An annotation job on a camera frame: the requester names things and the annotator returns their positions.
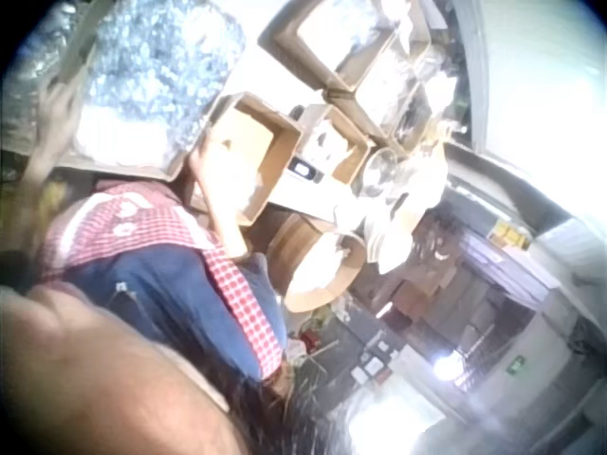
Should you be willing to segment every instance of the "light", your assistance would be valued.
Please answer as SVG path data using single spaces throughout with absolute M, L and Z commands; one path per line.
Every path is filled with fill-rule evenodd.
M 428 426 L 411 403 L 393 396 L 355 415 L 348 429 L 357 455 L 406 455 Z
M 388 313 L 390 310 L 392 310 L 393 304 L 392 302 L 388 302 L 386 303 L 386 306 L 384 306 L 381 310 L 379 310 L 379 313 L 376 314 L 376 318 L 377 319 L 381 319 L 381 317 L 383 315 L 385 315 L 386 313 Z
M 434 363 L 434 374 L 441 381 L 453 381 L 464 374 L 464 359 L 457 351 L 442 357 Z

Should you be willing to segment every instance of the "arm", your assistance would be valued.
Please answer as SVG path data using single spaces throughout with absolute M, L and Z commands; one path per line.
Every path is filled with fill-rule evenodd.
M 81 112 L 81 71 L 68 85 L 41 90 L 38 136 L 11 208 L 4 250 L 31 253 L 38 199 L 53 167 L 76 133 Z
M 234 182 L 227 177 L 230 149 L 209 132 L 201 146 L 190 154 L 189 165 L 226 254 L 230 258 L 245 256 L 248 248 L 236 222 Z

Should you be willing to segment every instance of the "foreground skin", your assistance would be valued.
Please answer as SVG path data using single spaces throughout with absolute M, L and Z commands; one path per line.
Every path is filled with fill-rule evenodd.
M 168 356 L 66 290 L 1 297 L 4 400 L 44 453 L 245 453 Z

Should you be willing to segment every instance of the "person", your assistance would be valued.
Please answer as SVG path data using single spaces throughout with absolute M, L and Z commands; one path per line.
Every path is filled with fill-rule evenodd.
M 76 98 L 73 85 L 49 91 L 37 155 L 69 145 Z M 2 290 L 3 411 L 28 439 L 44 442 L 38 448 L 248 453 L 254 419 L 244 429 L 229 412 L 250 408 L 238 403 L 242 391 L 259 398 L 279 371 L 286 328 L 265 258 L 248 255 L 236 224 L 229 162 L 213 132 L 187 160 L 213 231 L 162 184 L 102 181 L 51 225 L 33 262 L 34 286 L 22 287 L 24 296 Z M 14 254 L 27 250 L 37 199 L 35 186 L 24 188 L 3 239 L 19 258 L 13 280 L 32 264 Z
M 59 155 L 74 136 L 79 107 L 72 97 L 78 97 L 79 82 L 49 91 L 36 158 Z M 213 232 L 199 226 L 163 184 L 102 181 L 93 195 L 52 223 L 37 255 L 34 282 L 72 284 L 194 364 L 214 350 L 247 378 L 268 379 L 281 365 L 286 328 L 265 257 L 248 255 L 236 223 L 235 191 L 227 178 L 231 153 L 210 131 L 187 160 Z M 23 205 L 36 197 L 29 191 L 21 199 L 19 213 L 25 217 L 34 209 Z M 23 239 L 28 230 L 15 222 L 22 240 L 9 237 L 19 249 L 28 245 Z

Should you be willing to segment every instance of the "open cardboard box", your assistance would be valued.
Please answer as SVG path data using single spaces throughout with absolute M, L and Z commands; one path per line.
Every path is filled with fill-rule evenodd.
M 324 120 L 331 121 L 335 130 L 348 141 L 351 154 L 338 165 L 332 176 L 341 183 L 350 185 L 369 154 L 370 146 L 367 137 L 337 107 L 330 104 L 311 104 L 305 108 L 298 120 L 304 131 L 298 151 L 308 145 L 313 139 L 315 128 Z
M 394 34 L 388 43 L 383 47 L 382 53 L 387 49 L 392 49 L 398 54 L 405 56 L 404 58 L 411 64 L 412 69 L 419 65 L 423 61 L 428 49 L 431 46 L 431 35 L 426 23 L 424 11 L 419 4 L 419 0 L 411 0 L 411 9 L 409 11 L 409 17 L 414 24 L 414 29 L 410 36 L 410 52 L 407 55 L 399 37 Z M 401 101 L 397 106 L 397 114 L 394 115 L 393 120 L 388 121 L 384 124 L 378 124 L 373 121 L 369 115 L 365 112 L 365 109 L 359 104 L 357 99 L 357 92 L 360 87 L 364 84 L 366 77 L 369 72 L 373 70 L 373 66 L 377 63 L 377 60 L 381 58 L 380 55 L 373 60 L 372 64 L 366 68 L 365 73 L 358 80 L 358 83 L 350 90 L 342 90 L 338 88 L 328 87 L 324 91 L 324 98 L 340 108 L 340 110 L 350 118 L 365 134 L 369 135 L 378 145 L 390 147 L 399 155 L 408 155 L 413 146 L 411 144 L 401 144 L 394 137 L 394 131 L 402 115 L 404 114 L 405 107 L 410 103 L 411 97 L 419 88 L 419 82 L 416 78 L 412 78 L 410 81 L 405 83 L 403 81 L 403 90 L 401 95 Z
M 325 288 L 292 293 L 289 286 L 295 271 L 324 233 L 334 232 L 335 226 L 321 220 L 290 215 L 281 225 L 267 248 L 268 275 L 274 288 L 285 297 L 285 306 L 293 313 L 312 311 L 330 303 L 345 292 L 366 262 L 362 239 L 344 233 L 341 246 L 350 250 L 338 272 Z
M 395 32 L 392 29 L 382 30 L 377 39 L 360 52 L 344 56 L 345 60 L 338 69 L 329 68 L 298 33 L 310 13 L 325 1 L 330 0 L 290 2 L 269 25 L 259 45 L 313 89 L 350 91 L 358 86 L 377 56 L 394 39 Z
M 225 130 L 226 123 L 224 121 L 222 125 L 222 119 L 226 120 L 228 113 L 233 109 L 257 120 L 273 134 L 273 139 L 266 150 L 247 148 L 248 153 L 255 154 L 255 156 L 247 156 L 245 160 L 249 163 L 260 163 L 257 172 L 262 178 L 262 185 L 256 188 L 247 208 L 238 213 L 238 224 L 250 226 L 266 207 L 272 190 L 295 154 L 302 137 L 302 130 L 294 120 L 276 111 L 249 92 L 228 96 L 221 100 L 213 115 L 214 128 Z M 239 135 L 237 131 L 233 133 L 235 136 Z M 197 184 L 193 180 L 188 183 L 186 200 L 189 201 L 190 207 L 207 211 L 204 198 L 197 190 Z

